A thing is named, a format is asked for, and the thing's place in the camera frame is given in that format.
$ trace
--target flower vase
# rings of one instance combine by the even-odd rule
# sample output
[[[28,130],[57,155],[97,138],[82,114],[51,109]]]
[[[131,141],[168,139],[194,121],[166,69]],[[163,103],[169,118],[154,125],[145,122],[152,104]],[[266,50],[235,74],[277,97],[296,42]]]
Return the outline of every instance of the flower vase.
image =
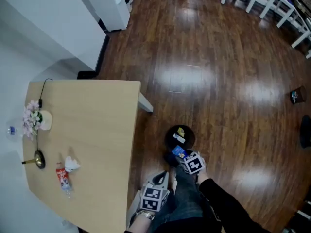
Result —
[[[53,117],[50,112],[41,110],[40,114],[42,115],[42,124],[41,130],[50,130],[53,122]]]

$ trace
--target black cable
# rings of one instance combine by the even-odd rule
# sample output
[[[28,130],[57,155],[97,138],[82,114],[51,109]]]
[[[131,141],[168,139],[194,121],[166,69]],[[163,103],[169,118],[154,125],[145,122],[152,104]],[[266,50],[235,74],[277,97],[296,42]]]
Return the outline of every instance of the black cable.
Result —
[[[48,78],[48,79],[46,79],[46,80],[44,81],[44,83],[43,83],[42,90],[41,90],[41,94],[40,94],[40,98],[39,98],[39,110],[41,110],[41,107],[42,107],[42,99],[41,99],[41,97],[42,97],[43,89],[44,89],[44,86],[45,86],[45,82],[46,82],[47,80],[53,80],[53,79]],[[38,148],[38,130],[37,130],[37,150],[39,150],[39,148]]]

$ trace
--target tissue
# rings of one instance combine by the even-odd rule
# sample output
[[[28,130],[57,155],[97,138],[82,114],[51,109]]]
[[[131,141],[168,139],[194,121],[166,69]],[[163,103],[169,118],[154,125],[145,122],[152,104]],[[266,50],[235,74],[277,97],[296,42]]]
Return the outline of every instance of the tissue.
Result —
[[[71,156],[67,156],[65,160],[65,170],[70,173],[71,171],[81,167],[76,160],[72,160]]]

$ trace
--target wooden table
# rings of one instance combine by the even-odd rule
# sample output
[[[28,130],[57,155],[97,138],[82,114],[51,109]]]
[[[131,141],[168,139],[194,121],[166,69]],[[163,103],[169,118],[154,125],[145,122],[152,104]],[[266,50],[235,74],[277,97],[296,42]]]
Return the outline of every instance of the wooden table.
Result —
[[[29,83],[26,102],[38,100],[43,82]],[[39,131],[46,167],[27,164],[29,189],[62,218],[90,232],[125,230],[127,188],[138,105],[151,112],[140,82],[112,80],[47,81],[43,108],[53,116],[50,131]],[[23,138],[24,159],[36,140]],[[69,174],[74,192],[67,198],[56,163],[71,155],[81,168]]]

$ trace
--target shoe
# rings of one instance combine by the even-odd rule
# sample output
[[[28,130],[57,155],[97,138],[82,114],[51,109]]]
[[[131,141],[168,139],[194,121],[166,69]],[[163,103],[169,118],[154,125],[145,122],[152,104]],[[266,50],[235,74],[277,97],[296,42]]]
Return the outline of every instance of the shoe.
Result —
[[[179,162],[176,160],[175,155],[172,153],[167,153],[164,155],[164,160],[173,167],[177,167],[179,165]]]

